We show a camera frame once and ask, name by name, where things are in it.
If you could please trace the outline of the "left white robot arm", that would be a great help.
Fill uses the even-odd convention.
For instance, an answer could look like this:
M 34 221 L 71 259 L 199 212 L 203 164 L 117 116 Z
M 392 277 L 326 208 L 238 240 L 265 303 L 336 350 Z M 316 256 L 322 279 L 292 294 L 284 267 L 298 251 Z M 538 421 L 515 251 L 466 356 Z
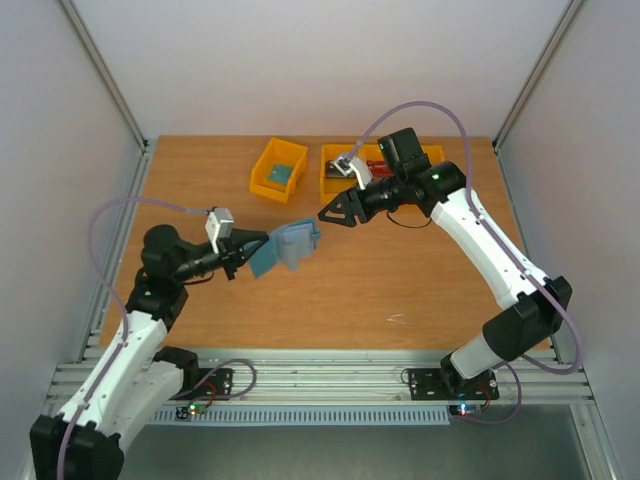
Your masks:
M 150 417 L 172 398 L 201 386 L 196 353 L 163 341 L 196 277 L 218 269 L 232 279 L 264 245 L 264 231 L 214 228 L 195 245 L 167 224 L 144 236 L 142 266 L 117 333 L 76 393 L 55 415 L 41 415 L 29 440 L 38 479 L 116 479 Z

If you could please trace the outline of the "blue card holder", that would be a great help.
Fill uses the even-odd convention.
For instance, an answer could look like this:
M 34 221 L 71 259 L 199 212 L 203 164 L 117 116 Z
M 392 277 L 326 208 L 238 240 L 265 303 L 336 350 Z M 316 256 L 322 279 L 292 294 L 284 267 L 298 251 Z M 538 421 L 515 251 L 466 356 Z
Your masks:
M 308 258 L 318 247 L 321 232 L 314 218 L 282 225 L 269 234 L 269 239 L 261 245 L 249 259 L 249 267 L 258 279 L 278 263 L 289 271 L 297 271 L 299 262 Z

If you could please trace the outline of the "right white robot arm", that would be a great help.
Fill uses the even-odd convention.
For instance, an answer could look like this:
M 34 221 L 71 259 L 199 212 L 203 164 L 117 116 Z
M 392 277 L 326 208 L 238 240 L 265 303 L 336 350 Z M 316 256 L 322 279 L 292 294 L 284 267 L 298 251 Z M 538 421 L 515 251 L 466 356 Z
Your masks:
M 462 170 L 450 161 L 433 164 L 415 131 L 405 128 L 378 141 L 391 174 L 379 180 L 355 153 L 333 160 L 355 186 L 338 194 L 319 220 L 346 227 L 369 222 L 380 212 L 415 205 L 461 248 L 489 286 L 501 311 L 479 334 L 440 362 L 444 390 L 463 396 L 477 378 L 510 362 L 554 335 L 564 324 L 572 288 L 536 267 L 482 207 Z

